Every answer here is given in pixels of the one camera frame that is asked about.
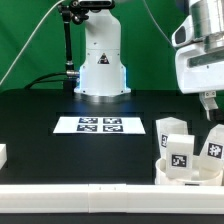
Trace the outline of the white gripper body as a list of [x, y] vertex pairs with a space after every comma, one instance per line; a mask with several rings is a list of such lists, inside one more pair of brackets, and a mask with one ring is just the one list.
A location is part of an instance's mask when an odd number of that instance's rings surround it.
[[172, 35], [176, 77], [184, 94], [224, 90], [224, 49], [206, 53], [204, 43], [194, 38], [189, 15]]

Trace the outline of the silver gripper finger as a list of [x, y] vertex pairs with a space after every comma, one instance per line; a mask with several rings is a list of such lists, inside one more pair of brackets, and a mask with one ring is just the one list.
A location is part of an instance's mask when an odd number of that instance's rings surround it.
[[215, 121], [218, 118], [219, 108], [215, 98], [215, 91], [206, 91], [199, 94], [200, 102], [206, 111], [206, 117], [209, 121]]

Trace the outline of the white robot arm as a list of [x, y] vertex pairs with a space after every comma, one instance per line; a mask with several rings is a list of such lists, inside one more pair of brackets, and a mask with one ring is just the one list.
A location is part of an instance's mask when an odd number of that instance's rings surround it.
[[[184, 94], [197, 93], [207, 119], [224, 122], [215, 102], [224, 90], [224, 0], [187, 0], [188, 16], [172, 35], [176, 77]], [[74, 19], [86, 23], [86, 60], [76, 91], [84, 96], [128, 93], [120, 63], [120, 23], [111, 15], [114, 0], [75, 0]]]

